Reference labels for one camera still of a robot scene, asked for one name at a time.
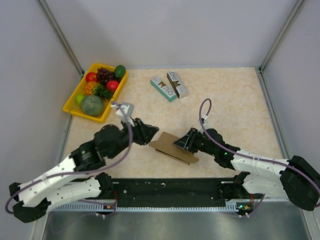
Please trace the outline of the brown cardboard box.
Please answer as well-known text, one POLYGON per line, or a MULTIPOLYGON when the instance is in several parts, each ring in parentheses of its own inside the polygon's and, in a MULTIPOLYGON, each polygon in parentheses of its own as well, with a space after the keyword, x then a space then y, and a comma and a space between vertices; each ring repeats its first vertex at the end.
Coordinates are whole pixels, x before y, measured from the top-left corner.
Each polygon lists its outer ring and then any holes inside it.
POLYGON ((167 132, 162 132, 157 140, 151 141, 148 145, 151 148, 154 148, 158 153, 186 165, 198 163, 198 157, 174 145, 174 142, 178 139, 179 138, 175 135, 167 132))

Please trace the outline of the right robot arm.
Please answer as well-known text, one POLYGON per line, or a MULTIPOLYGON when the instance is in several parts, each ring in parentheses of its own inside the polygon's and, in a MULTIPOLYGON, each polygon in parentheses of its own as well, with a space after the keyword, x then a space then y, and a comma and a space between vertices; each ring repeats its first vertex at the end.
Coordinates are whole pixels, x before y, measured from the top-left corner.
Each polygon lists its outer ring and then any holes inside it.
POLYGON ((221 167, 240 171, 233 185, 233 192, 239 198, 249 194, 274 196, 306 211, 320 205, 320 175, 301 156, 294 155, 291 159, 257 156, 225 143, 213 128, 206 131, 191 128, 173 144, 192 154, 211 155, 221 167))

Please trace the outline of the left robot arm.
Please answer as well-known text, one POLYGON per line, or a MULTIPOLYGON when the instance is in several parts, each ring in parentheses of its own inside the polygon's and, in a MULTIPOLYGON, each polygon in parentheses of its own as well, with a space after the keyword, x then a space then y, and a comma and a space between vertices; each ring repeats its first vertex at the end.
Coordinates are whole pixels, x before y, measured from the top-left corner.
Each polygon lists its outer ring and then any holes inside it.
POLYGON ((123 122, 122 128, 107 124, 94 138, 81 144, 64 160, 41 176, 9 186, 16 204, 5 211, 23 223, 42 218, 46 213, 75 201, 107 199, 114 191, 111 177, 104 171, 123 161, 133 143, 145 146, 159 131, 139 118, 123 122))

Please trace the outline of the teal white carton box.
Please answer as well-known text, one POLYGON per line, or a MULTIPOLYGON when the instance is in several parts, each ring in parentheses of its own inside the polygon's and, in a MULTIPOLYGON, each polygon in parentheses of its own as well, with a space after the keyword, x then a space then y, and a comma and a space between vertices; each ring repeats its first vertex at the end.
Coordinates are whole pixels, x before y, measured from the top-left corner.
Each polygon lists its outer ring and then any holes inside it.
POLYGON ((165 84, 165 82, 158 76, 150 79, 150 84, 169 102, 174 101, 177 98, 174 90, 165 84))

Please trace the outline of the silver brown carton box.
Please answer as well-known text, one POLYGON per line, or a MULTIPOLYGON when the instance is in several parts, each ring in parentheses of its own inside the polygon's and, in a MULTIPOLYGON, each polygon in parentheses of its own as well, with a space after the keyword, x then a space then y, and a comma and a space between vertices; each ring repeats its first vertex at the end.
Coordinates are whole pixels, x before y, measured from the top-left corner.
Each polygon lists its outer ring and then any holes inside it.
POLYGON ((184 98, 188 95, 188 91, 177 72, 169 71, 167 73, 167 79, 169 80, 174 92, 179 99, 184 98))

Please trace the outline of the red peach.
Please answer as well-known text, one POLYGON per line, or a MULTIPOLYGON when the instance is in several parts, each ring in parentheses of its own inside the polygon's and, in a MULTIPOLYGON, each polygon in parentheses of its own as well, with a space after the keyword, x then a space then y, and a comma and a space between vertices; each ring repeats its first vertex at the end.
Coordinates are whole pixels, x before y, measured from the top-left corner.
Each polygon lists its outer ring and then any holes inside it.
POLYGON ((106 83, 105 87, 106 87, 106 89, 107 89, 108 91, 114 93, 114 92, 117 90, 119 84, 120 84, 120 83, 119 83, 117 80, 109 80, 109 81, 106 83))

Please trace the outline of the green round melon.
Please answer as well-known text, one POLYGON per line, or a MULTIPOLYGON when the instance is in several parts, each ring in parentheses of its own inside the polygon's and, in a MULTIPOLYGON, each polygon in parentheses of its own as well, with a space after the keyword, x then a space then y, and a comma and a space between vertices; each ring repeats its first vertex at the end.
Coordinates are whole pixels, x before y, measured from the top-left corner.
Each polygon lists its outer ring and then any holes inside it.
POLYGON ((88 95, 81 101, 80 108, 84 114, 98 117, 104 110, 104 103, 100 97, 88 95))

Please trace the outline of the green avocado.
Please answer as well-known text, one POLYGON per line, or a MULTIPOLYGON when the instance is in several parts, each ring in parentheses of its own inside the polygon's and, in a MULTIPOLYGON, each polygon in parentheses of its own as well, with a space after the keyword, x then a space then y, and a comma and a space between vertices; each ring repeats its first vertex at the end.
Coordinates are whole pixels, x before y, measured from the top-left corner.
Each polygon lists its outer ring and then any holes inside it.
POLYGON ((114 69, 114 75, 117 78, 122 79, 124 77, 124 75, 126 74, 126 68, 123 65, 117 65, 114 69))

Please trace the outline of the dark purple grape bunch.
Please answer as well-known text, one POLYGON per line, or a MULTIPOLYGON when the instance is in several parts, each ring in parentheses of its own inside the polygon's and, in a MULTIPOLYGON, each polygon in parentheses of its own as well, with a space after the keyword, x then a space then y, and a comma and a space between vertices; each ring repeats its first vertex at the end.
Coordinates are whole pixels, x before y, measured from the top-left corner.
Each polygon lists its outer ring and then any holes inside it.
POLYGON ((106 85, 109 81, 117 80, 114 72, 104 67, 97 69, 96 79, 101 85, 106 85))

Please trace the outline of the green lime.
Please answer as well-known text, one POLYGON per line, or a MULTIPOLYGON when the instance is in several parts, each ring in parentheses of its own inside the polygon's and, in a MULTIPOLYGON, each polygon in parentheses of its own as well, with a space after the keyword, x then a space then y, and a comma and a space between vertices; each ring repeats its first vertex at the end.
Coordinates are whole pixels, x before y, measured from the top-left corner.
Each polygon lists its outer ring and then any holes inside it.
POLYGON ((83 93, 76 94, 75 97, 74 97, 75 104, 77 106, 80 106, 85 97, 86 97, 86 95, 83 94, 83 93))

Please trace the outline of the red apple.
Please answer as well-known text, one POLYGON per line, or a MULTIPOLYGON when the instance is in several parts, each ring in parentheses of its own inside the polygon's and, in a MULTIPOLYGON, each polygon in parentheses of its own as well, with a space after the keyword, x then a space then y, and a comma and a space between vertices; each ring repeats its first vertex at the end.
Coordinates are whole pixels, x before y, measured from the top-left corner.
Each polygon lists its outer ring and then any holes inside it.
POLYGON ((87 83, 89 83, 89 82, 98 82, 97 74, 95 72, 87 73, 86 76, 85 76, 85 81, 87 83))

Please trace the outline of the yellow plastic tray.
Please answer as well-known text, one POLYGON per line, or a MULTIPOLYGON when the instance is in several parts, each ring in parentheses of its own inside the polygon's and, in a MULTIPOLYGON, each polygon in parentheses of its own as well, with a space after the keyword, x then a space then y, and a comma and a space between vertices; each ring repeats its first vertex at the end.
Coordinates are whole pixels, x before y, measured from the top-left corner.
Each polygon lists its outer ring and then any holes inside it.
POLYGON ((118 86, 117 90, 115 92, 113 92, 113 96, 112 96, 111 100, 107 100, 107 99, 102 99, 101 98, 101 100, 103 102, 103 112, 99 116, 94 117, 94 116, 89 116, 89 115, 84 114, 82 112, 82 110, 81 110, 81 106, 77 106, 76 103, 75 103, 75 95, 84 93, 84 86, 87 83, 86 82, 87 73, 89 73, 89 72, 97 73, 97 70, 99 68, 106 68, 106 69, 114 72, 116 67, 108 66, 108 65, 104 65, 104 64, 100 64, 100 63, 93 63, 90 66, 90 68, 88 69, 88 71, 84 74, 82 80, 80 81, 78 86, 75 88, 75 90, 73 91, 72 95, 69 97, 69 99, 65 103, 65 105, 63 107, 63 111, 64 112, 69 113, 69 114, 71 114, 73 116, 86 118, 86 119, 92 120, 92 121, 97 122, 97 123, 104 123, 106 121, 106 119, 107 119, 107 117, 110 114, 110 111, 112 109, 111 108, 112 101, 116 101, 117 100, 121 90, 123 89, 123 87, 124 87, 124 85, 125 85, 125 83, 127 81, 127 78, 128 78, 128 71, 127 70, 126 70, 126 73, 123 76, 123 78, 117 78, 116 77, 116 81, 119 82, 119 86, 118 86))

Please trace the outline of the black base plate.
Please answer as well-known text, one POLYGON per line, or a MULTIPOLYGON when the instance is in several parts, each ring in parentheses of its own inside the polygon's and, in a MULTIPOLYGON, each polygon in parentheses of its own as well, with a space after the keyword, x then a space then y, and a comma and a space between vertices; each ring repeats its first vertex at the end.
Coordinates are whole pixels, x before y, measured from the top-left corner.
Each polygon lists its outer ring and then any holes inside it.
POLYGON ((226 201, 251 195, 231 178, 114 178, 99 198, 120 208, 224 207, 226 201))

